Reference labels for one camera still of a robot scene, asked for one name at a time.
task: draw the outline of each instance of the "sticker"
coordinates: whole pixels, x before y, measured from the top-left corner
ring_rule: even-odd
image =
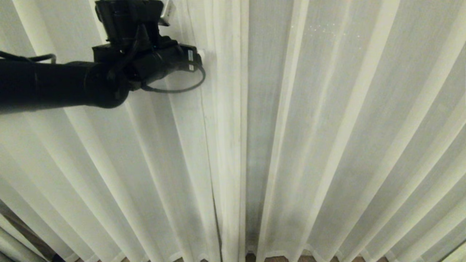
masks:
[[[194,61],[194,52],[192,50],[188,50],[188,60]],[[189,65],[189,70],[194,71],[194,66]]]

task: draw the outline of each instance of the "white curtain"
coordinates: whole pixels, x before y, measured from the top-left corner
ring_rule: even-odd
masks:
[[[462,243],[457,246],[453,252],[446,256],[445,262],[464,262],[466,261],[466,245]]]
[[[44,262],[43,255],[0,215],[0,261]]]
[[[466,238],[466,1],[174,3],[201,88],[0,115],[0,199],[67,262],[435,262]],[[0,4],[2,51],[105,38],[91,0]]]

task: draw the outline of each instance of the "curtain fold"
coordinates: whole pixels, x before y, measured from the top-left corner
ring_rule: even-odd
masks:
[[[203,53],[202,87],[0,115],[0,199],[65,261],[434,262],[466,239],[466,1],[173,2],[161,33]],[[105,39],[91,0],[0,5],[2,51]],[[0,227],[0,261],[44,261]]]

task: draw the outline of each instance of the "black cable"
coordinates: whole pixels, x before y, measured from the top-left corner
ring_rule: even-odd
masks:
[[[0,57],[3,57],[7,60],[13,60],[13,61],[27,61],[27,62],[33,62],[31,61],[31,59],[27,58],[27,57],[23,57],[23,56],[17,56],[17,55],[13,55],[13,54],[10,54],[10,53],[7,53],[7,52],[3,52],[3,51],[0,51]]]
[[[183,65],[193,65],[195,67],[197,67],[199,69],[199,71],[201,71],[202,73],[202,79],[201,81],[199,81],[199,83],[191,86],[191,87],[188,87],[188,88],[185,88],[185,89],[181,89],[181,90],[166,90],[166,89],[158,89],[158,88],[153,88],[153,87],[150,87],[148,85],[143,85],[141,86],[141,89],[142,90],[145,90],[145,91],[149,91],[149,92],[156,92],[156,93],[164,93],[164,94],[178,94],[178,93],[184,93],[184,92],[188,92],[188,91],[191,91],[197,87],[199,87],[200,85],[202,85],[202,83],[204,82],[204,80],[206,79],[206,71],[204,70],[204,68],[200,65],[200,64],[197,64],[195,62],[191,62],[191,61],[186,61],[186,62],[181,62],[179,64],[183,64]]]
[[[56,63],[57,57],[54,54],[48,54],[48,55],[40,55],[40,56],[33,56],[33,57],[24,57],[24,56],[18,56],[18,55],[13,55],[7,52],[0,51],[0,57],[3,57],[7,60],[13,60],[13,61],[26,61],[26,62],[40,62],[44,60],[51,60],[52,64]]]
[[[39,56],[34,56],[29,58],[33,62],[40,62],[44,60],[49,60],[51,64],[57,63],[57,57],[54,54],[48,54],[48,55],[39,55]]]

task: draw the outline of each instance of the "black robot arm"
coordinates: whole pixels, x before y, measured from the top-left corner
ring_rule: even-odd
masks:
[[[93,47],[94,62],[55,64],[53,55],[0,56],[0,112],[89,105],[113,108],[130,90],[139,88],[178,93],[198,87],[205,79],[202,60],[194,46],[161,36],[164,4],[158,0],[99,0],[96,13],[108,44]],[[52,59],[51,64],[38,63]],[[159,90],[147,84],[176,70],[200,71],[202,80],[184,90]]]

